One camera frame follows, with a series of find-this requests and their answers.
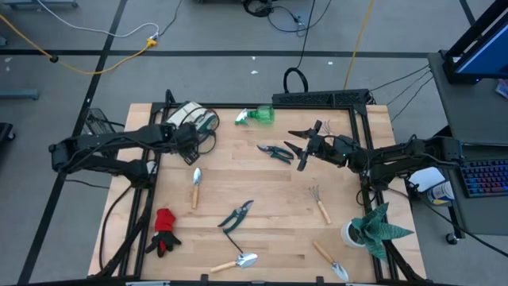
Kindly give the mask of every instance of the wooden tabletop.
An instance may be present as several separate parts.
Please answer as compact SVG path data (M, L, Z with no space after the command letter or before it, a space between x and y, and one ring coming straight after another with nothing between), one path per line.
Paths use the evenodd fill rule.
M135 130L148 123L150 104L130 107L126 130ZM158 258L156 252L144 257L141 278L147 280L199 280L210 274L210 280L266 280L313 282L323 276L325 282L342 282L330 264L312 245L318 241L330 255L348 271L351 282L375 282L372 259L366 249L353 249L341 240L340 228L352 218L364 215L355 201L360 189L357 174L316 158L309 158L303 172L291 165L270 158L256 145L285 147L283 141L305 146L306 141L290 135L288 130L304 130L314 126L317 119L330 120L334 134L352 137L348 111L345 110L277 110L275 123L261 126L251 121L249 126L235 126L240 110L216 110L221 124L217 129L217 145L213 152L201 156L192 166L179 155L164 154L157 178L155 201L148 233L148 243L154 230L156 210L169 208L176 216L175 236L183 244ZM375 148L393 145L394 137L386 106L368 106L368 119ZM361 119L357 117L363 139ZM121 150L119 160L139 159L140 149ZM191 208L194 170L202 170L198 209ZM309 187L319 185L321 199L332 219L327 225ZM124 177L114 177L105 205L111 203L129 186ZM404 191L401 180L391 187ZM388 221L415 230L413 215L407 199L385 191L390 202ZM113 210L106 227L104 262L116 252L125 238L132 206L131 191ZM258 261L248 269L228 269L210 273L210 268L234 261L238 250L217 225L247 200L254 203L245 220L230 234L247 253L256 253ZM98 240L89 273L98 272ZM411 234L394 240L401 255L416 273L425 277L418 237ZM131 249L128 273L133 272L137 242ZM387 266L383 272L388 276Z

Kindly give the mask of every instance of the gray floor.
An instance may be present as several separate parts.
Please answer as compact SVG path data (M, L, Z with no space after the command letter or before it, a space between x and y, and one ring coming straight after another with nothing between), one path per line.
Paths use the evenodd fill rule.
M109 29L120 0L79 1L81 8L55 8L76 24ZM275 31L265 19L247 15L232 1L208 0L198 5L184 0L178 20L160 39L158 50L280 50L298 51L302 39ZM478 17L491 0L468 0ZM306 18L309 0L281 0ZM118 32L124 33L145 21L164 26L170 21L177 1L129 0ZM326 0L317 0L316 13ZM333 0L322 22L310 31L308 50L352 51L368 0ZM45 12L12 11L0 6L27 36L44 48L100 50L106 37L72 30ZM285 14L275 14L274 22L292 29ZM467 29L468 21L459 0L376 1L365 30L360 51L435 52L448 48ZM125 39L115 39L113 50L134 50L144 45L149 28ZM29 48L3 24L0 34L9 38L8 49ZM62 56L83 69L93 70L97 56ZM109 56L106 66L121 56ZM163 101L170 88L178 101L270 102L271 95L283 91L285 70L298 62L296 57L187 56L141 57L102 76L93 106L111 120L123 122L132 102ZM306 57L301 69L312 91L341 89L349 58ZM377 87L426 65L424 59L359 58L349 88ZM394 98L417 76L375 91L378 103ZM15 284L33 235L47 202L56 174L50 168L48 145L71 135L79 109L90 85L90 76L79 75L54 65L42 56L0 56L0 87L36 88L39 101L3 100L0 122L12 122L17 132L0 165L0 284ZM290 78L292 90L301 84ZM411 87L390 105L395 116L418 89ZM397 141L412 133L428 137L446 124L439 95L431 81L394 122ZM102 174L80 172L72 177L96 184L108 184ZM31 282L83 278L87 274L106 193L76 184L65 184L48 236L44 241ZM449 225L423 206L414 206L414 220L429 278L436 282L466 285L504 284L508 261L472 239L449 246L444 235ZM508 238L483 237L503 248Z

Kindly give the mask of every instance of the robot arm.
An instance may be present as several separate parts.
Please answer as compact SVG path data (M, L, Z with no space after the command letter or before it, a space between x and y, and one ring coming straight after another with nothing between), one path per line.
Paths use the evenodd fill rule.
M107 172L125 176L133 187L146 187L154 166L143 160L125 162L95 153L140 147L162 153L179 153L188 164L192 164L199 158L197 146L198 132L194 124L184 123L179 128L155 124L132 132L70 137L50 145L49 152L52 154L52 168L56 172Z
M379 149L364 149L358 142L344 135L332 136L333 146L325 141L329 136L318 135L321 122L316 121L313 129L289 131L300 138L309 139L305 149L284 142L300 159L298 170L303 171L309 155L325 160L337 167L348 166L369 180L362 187L387 190L396 176L410 176L428 167L457 168L462 164L462 147L458 140L449 137L432 137L421 140L412 137L407 143Z

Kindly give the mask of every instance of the metal blade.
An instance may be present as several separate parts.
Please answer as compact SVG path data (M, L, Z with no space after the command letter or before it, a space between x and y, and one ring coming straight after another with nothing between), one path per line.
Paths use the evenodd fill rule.
M257 148L263 152L268 151L268 147L266 145L257 145Z
M300 156L302 155L302 152L303 152L302 148L298 147L297 145L292 145L288 141L285 141L284 144L286 144L286 146L289 147L289 149L291 149L291 151L293 151L293 153L296 154L296 157L300 158Z
M196 168L194 171L194 184L197 185L199 183L201 183L201 170Z
M243 205L243 206L241 206L241 208L242 208L242 209L243 209L243 208L246 208L246 209L247 209L247 211L248 211L248 210L250 210L250 209L251 209L252 203L254 203L254 201L253 201L253 200L249 200L249 201L247 201L246 203L244 203L244 205Z
M342 265L338 264L337 262L332 262L332 270L341 278L343 281L348 282L349 281L349 275L346 269L342 267Z
M303 139L307 139L309 138L309 132L311 131L312 129L308 129L306 131L287 131L289 134L291 135L295 135L296 137L300 137L300 138L303 138Z
M238 255L237 265L242 269L245 269L253 265L257 261L257 254L254 253L242 253Z

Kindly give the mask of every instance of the blue keyboard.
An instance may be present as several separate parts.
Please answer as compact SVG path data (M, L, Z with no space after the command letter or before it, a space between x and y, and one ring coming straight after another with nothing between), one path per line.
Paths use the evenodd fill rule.
M508 195L508 160L468 161L461 171L466 196Z

